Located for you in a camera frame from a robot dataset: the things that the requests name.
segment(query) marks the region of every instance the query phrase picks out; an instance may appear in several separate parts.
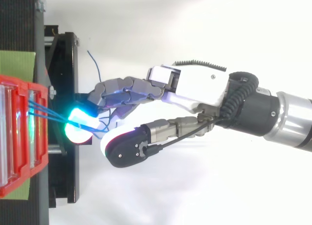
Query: silver arm segment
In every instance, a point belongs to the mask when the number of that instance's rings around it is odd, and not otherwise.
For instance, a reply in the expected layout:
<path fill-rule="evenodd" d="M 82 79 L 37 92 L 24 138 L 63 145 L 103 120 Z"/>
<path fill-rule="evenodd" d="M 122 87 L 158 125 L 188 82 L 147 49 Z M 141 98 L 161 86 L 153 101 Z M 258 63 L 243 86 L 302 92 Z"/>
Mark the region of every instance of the silver arm segment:
<path fill-rule="evenodd" d="M 151 123 L 145 124 L 151 133 L 151 143 L 166 141 L 170 137 L 181 137 L 191 131 L 202 126 L 205 121 L 210 121 L 212 117 L 206 116 L 205 118 L 199 116 L 196 117 L 184 117 L 176 119 L 159 119 Z M 198 131 L 196 134 L 190 136 L 189 138 L 194 138 L 195 136 L 204 136 L 205 133 L 211 131 L 212 125 Z"/>

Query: black panel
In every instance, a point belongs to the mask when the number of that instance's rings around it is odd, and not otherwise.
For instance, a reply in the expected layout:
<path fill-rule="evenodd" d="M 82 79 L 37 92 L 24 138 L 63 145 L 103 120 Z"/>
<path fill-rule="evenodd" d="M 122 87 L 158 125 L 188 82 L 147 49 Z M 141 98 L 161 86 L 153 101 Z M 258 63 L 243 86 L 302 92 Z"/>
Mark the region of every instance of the black panel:
<path fill-rule="evenodd" d="M 77 77 L 77 46 L 74 33 L 58 34 L 47 46 L 46 64 L 51 84 L 57 95 L 49 106 L 68 117 L 73 109 Z M 56 198 L 67 198 L 68 203 L 79 199 L 79 148 L 65 136 L 64 124 L 48 122 L 49 144 L 62 145 L 64 154 L 49 154 L 49 203 L 55 207 Z"/>
<path fill-rule="evenodd" d="M 55 36 L 59 33 L 58 25 L 45 25 L 44 26 L 44 36 Z"/>

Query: robotic finger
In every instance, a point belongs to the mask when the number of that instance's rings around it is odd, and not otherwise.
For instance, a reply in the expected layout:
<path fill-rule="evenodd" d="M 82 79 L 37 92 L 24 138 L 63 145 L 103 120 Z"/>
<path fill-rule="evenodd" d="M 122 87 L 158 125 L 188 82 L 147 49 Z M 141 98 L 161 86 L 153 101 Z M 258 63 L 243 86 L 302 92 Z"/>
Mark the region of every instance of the robotic finger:
<path fill-rule="evenodd" d="M 121 126 L 107 133 L 101 141 L 101 150 L 110 163 L 115 167 L 128 167 L 146 160 L 158 153 L 166 144 L 154 144 L 163 142 L 168 138 L 193 138 L 203 136 L 212 129 L 213 124 L 199 115 L 196 117 L 176 118 L 173 120 L 160 119 L 143 124 L 137 128 Z"/>

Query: green light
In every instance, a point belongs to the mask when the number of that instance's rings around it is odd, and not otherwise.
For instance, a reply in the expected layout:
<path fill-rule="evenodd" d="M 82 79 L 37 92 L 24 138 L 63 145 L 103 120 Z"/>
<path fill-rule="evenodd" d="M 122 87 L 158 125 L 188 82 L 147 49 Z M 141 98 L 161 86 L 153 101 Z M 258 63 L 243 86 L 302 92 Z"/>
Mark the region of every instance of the green light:
<path fill-rule="evenodd" d="M 97 118 L 89 116 L 79 108 L 74 108 L 72 110 L 68 117 L 68 120 L 93 128 L 97 128 L 100 124 Z M 86 142 L 93 135 L 89 131 L 82 130 L 68 123 L 65 125 L 65 134 L 67 138 L 74 143 Z"/>

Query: metal cylinder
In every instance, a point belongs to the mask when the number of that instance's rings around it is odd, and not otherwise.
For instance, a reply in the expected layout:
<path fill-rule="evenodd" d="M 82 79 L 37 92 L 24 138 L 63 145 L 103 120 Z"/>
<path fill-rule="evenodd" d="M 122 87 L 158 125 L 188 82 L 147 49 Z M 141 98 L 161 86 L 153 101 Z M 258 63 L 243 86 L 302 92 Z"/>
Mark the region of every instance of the metal cylinder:
<path fill-rule="evenodd" d="M 278 118 L 269 133 L 267 141 L 312 151 L 312 103 L 310 100 L 287 94 L 277 93 L 279 99 Z"/>

